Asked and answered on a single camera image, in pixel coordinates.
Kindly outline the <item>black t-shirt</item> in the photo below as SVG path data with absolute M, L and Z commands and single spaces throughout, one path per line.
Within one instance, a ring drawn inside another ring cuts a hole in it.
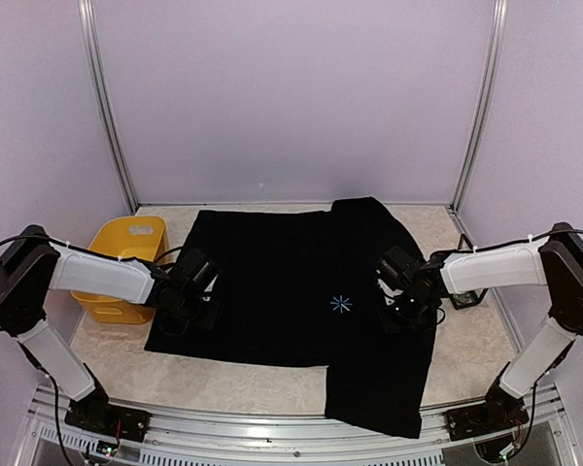
M 176 336 L 152 324 L 150 352 L 283 367 L 326 368 L 327 417 L 416 439 L 435 342 L 433 329 L 386 332 L 375 274 L 399 247 L 422 252 L 408 230 L 372 197 L 299 214 L 203 210 L 184 247 L 217 266 L 211 329 Z

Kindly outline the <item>black brooch box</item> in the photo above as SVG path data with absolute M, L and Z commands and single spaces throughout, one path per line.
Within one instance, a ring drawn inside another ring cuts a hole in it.
M 449 299 L 456 310 L 468 309 L 477 306 L 482 298 L 474 290 L 464 293 L 451 294 Z
M 465 233 L 462 233 L 459 239 L 457 252 L 472 253 L 473 249 L 474 245 L 470 238 Z

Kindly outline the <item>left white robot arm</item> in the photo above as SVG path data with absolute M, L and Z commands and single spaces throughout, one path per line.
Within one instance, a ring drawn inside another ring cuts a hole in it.
M 183 252 L 171 266 L 118 258 L 73 246 L 29 225 L 0 241 L 0 332 L 62 389 L 92 429 L 110 430 L 116 409 L 90 369 L 50 324 L 44 310 L 51 290 L 79 291 L 151 308 L 162 332 L 181 336 L 213 328 L 220 305 L 212 284 L 220 268 L 200 250 Z

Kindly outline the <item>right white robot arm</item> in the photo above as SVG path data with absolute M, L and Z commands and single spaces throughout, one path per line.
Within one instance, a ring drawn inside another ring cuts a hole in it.
M 485 248 L 440 250 L 423 262 L 400 247 L 379 260 L 379 281 L 393 295 L 378 314 L 389 334 L 434 326 L 441 302 L 518 285 L 547 288 L 551 307 L 530 340 L 489 388 L 477 420 L 489 431 L 514 417 L 524 396 L 583 336 L 583 230 L 561 222 L 548 232 Z

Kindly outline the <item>left aluminium frame post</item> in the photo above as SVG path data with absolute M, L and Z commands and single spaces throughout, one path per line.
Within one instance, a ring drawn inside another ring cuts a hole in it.
M 120 192 L 125 206 L 131 214 L 135 214 L 140 205 L 123 154 L 120 136 L 113 114 L 110 93 L 105 79 L 102 53 L 96 28 L 94 2 L 90 0 L 79 0 L 77 4 L 93 92 L 110 150 L 112 164 L 118 178 Z

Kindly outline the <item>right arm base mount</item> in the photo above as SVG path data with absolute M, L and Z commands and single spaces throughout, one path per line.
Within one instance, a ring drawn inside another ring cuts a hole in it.
M 446 413 L 452 442 L 480 437 L 527 424 L 530 421 L 522 405 L 508 409 L 501 403 L 481 403 L 449 410 Z

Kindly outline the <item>right aluminium frame post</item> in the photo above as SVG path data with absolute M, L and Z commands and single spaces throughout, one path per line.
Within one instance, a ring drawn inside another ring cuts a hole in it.
M 480 90 L 475 105 L 470 134 L 467 140 L 463 165 L 450 204 L 450 209 L 455 216 L 458 216 L 463 208 L 465 196 L 472 180 L 475 163 L 478 158 L 487 118 L 491 108 L 497 69 L 500 63 L 508 5 L 509 2 L 507 0 L 496 0 L 494 2 L 492 24 L 482 70 Z

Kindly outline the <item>yellow plastic basket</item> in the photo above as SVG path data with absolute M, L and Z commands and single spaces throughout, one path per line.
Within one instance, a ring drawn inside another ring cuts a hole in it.
M 166 223 L 159 216 L 118 217 L 104 224 L 89 248 L 111 256 L 137 257 L 153 262 L 168 250 Z M 72 297 L 97 322 L 108 324 L 147 323 L 154 310 L 124 300 L 72 291 Z

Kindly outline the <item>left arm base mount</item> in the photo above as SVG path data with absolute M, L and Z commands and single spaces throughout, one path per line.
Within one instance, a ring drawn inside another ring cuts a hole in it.
M 151 415 L 143 410 L 105 403 L 72 402 L 64 421 L 87 432 L 143 443 L 150 419 Z

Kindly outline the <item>near black brooch box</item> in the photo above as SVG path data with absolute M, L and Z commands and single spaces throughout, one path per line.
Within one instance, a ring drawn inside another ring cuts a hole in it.
M 482 298 L 474 290 L 464 293 L 451 294 L 449 299 L 456 310 L 468 309 L 477 306 Z

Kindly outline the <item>far black brooch box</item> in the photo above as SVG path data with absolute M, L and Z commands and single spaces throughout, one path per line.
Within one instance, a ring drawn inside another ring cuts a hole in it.
M 472 253 L 473 249 L 474 245 L 470 238 L 465 233 L 462 233 L 459 239 L 457 252 Z

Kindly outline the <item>front aluminium rail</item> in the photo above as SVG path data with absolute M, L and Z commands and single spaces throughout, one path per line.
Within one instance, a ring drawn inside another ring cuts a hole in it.
M 419 439 L 372 433 L 318 416 L 241 416 L 147 406 L 152 415 L 143 442 L 111 440 L 56 426 L 67 400 L 39 386 L 28 410 L 16 465 L 488 465 L 511 437 L 527 438 L 507 465 L 580 465 L 583 462 L 554 386 L 527 396 L 532 428 L 451 440 L 446 406 L 425 408 Z

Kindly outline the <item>aluminium frame post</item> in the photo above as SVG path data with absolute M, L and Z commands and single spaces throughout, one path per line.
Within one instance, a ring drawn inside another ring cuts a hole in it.
M 496 0 L 494 2 L 492 24 L 482 70 L 480 90 L 475 105 L 470 134 L 467 140 L 463 165 L 450 204 L 450 209 L 455 216 L 458 216 L 463 208 L 465 196 L 472 180 L 475 163 L 478 158 L 487 118 L 491 108 L 497 69 L 500 63 L 508 5 L 509 2 L 507 0 Z
M 131 214 L 135 214 L 140 205 L 123 154 L 120 136 L 113 114 L 110 93 L 105 79 L 102 53 L 96 28 L 94 2 L 90 0 L 79 0 L 77 4 L 93 92 L 110 150 L 112 164 L 118 178 L 120 192 L 125 206 Z

